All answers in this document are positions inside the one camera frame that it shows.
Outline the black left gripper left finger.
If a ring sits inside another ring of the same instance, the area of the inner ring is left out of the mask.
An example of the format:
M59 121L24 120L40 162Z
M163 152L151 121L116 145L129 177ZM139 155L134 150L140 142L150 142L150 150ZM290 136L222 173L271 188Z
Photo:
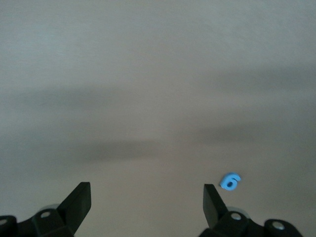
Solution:
M91 209L91 185L81 182L56 208L46 208L23 222L0 217L1 237L73 237Z

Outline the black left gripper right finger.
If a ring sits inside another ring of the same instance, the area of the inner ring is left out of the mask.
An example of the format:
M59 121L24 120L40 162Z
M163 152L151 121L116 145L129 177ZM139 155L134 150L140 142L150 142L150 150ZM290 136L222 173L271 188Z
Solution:
M201 237L302 237L291 223L266 220L261 226L239 211L229 211L213 184L203 187L203 211L208 223Z

